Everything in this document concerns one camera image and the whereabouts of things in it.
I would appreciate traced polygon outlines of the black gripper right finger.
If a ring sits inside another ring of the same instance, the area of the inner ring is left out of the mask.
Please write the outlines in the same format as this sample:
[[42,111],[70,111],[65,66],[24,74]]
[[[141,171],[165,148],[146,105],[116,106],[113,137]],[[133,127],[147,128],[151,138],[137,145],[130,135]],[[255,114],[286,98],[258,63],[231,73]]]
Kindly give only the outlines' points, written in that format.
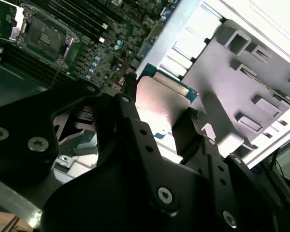
[[218,147],[188,108],[172,127],[182,164],[196,172],[194,226],[199,232],[287,232],[289,218],[256,175],[235,155]]

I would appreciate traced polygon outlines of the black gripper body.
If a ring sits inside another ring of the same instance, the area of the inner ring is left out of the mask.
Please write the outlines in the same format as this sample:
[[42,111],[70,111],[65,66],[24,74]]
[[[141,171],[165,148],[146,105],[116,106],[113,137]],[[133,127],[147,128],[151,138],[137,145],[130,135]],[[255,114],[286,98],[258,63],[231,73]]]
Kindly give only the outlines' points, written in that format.
[[115,118],[103,160],[69,181],[47,201],[44,232],[204,232],[208,230],[205,180],[163,158],[134,103],[113,98]]

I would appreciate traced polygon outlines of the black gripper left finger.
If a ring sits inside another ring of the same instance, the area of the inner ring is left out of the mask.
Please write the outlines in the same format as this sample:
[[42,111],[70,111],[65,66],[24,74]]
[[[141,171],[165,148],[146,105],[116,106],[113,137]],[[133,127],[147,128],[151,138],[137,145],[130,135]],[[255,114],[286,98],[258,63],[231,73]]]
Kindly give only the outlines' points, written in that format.
[[114,96],[77,80],[0,107],[0,177],[18,176],[22,185],[38,182],[53,167],[59,144],[83,130],[96,132],[100,154],[115,122],[107,114],[113,98],[125,96],[135,104],[136,93],[134,76]]

